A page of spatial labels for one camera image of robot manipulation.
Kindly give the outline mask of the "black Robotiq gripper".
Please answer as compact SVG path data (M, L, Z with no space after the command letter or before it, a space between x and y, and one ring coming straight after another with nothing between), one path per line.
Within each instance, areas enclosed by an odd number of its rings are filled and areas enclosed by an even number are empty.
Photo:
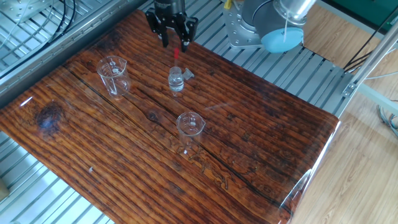
M158 19L163 17L177 18L177 34L181 41L181 50L186 52L190 42L194 40L199 20L196 17L187 17L185 13L185 0L155 0L154 8L145 13L149 27L153 33L162 39L163 47L169 44L167 28Z

